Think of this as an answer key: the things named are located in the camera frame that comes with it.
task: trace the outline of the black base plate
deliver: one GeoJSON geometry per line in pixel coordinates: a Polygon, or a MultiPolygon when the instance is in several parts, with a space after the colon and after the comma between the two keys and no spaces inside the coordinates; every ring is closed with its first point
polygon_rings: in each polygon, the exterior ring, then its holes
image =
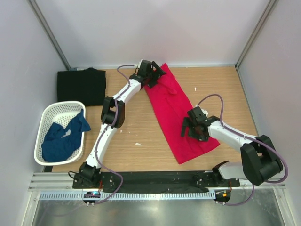
{"type": "MultiPolygon", "coordinates": [[[[171,172],[119,172],[123,184],[119,193],[200,193],[210,187],[239,187],[239,180],[214,180],[212,172],[171,171],[171,172]]],[[[112,193],[120,184],[120,177],[110,172],[102,172],[103,191],[112,193]]]]}

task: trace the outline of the folded black cloth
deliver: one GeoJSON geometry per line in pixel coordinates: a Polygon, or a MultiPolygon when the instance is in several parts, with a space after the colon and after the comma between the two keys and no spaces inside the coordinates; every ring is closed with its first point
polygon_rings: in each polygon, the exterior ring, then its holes
{"type": "Polygon", "coordinates": [[[85,106],[103,105],[105,71],[88,68],[82,71],[57,73],[57,101],[76,100],[85,106]]]}

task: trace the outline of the red cloth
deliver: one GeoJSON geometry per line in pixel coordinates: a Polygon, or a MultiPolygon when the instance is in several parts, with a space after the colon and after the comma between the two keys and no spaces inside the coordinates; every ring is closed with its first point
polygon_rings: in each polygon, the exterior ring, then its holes
{"type": "Polygon", "coordinates": [[[188,117],[187,112],[193,107],[168,65],[163,64],[161,68],[167,74],[153,88],[145,86],[145,90],[170,149],[182,164],[215,149],[220,143],[211,137],[208,142],[192,139],[188,129],[185,137],[181,137],[184,117],[188,117]]]}

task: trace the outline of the white plastic basket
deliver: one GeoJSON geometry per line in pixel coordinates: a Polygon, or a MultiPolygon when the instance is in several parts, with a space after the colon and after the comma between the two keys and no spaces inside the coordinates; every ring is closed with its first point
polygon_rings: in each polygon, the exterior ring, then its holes
{"type": "Polygon", "coordinates": [[[63,165],[70,162],[79,160],[83,155],[84,146],[84,133],[81,136],[80,148],[75,150],[73,154],[66,161],[59,162],[46,162],[42,157],[42,144],[44,142],[45,135],[47,134],[50,126],[53,122],[62,125],[64,128],[67,127],[68,123],[74,118],[81,110],[84,110],[84,117],[86,116],[86,108],[79,101],[64,101],[49,105],[43,112],[36,145],[34,148],[34,159],[35,161],[43,166],[56,166],[63,165]]]}

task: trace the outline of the wooden surface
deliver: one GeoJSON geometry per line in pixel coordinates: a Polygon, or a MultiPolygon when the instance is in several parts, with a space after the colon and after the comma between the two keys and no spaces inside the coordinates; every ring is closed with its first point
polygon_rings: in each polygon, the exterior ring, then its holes
{"type": "MultiPolygon", "coordinates": [[[[245,133],[256,134],[234,67],[171,68],[171,71],[193,106],[209,94],[221,94],[225,103],[223,120],[245,133]]],[[[133,69],[124,69],[123,72],[131,75],[133,69]]],[[[125,85],[126,80],[115,69],[106,70],[106,76],[106,95],[113,96],[125,85]]],[[[207,99],[201,107],[208,111],[209,116],[220,115],[221,103],[217,97],[207,99]]],[[[87,107],[86,110],[91,131],[85,133],[82,158],[74,163],[54,166],[53,172],[78,172],[90,154],[99,133],[102,107],[87,107]]],[[[103,163],[114,171],[177,171],[210,170],[225,160],[240,161],[240,154],[221,143],[211,152],[179,165],[143,89],[126,105],[125,122],[112,138],[103,163]]]]}

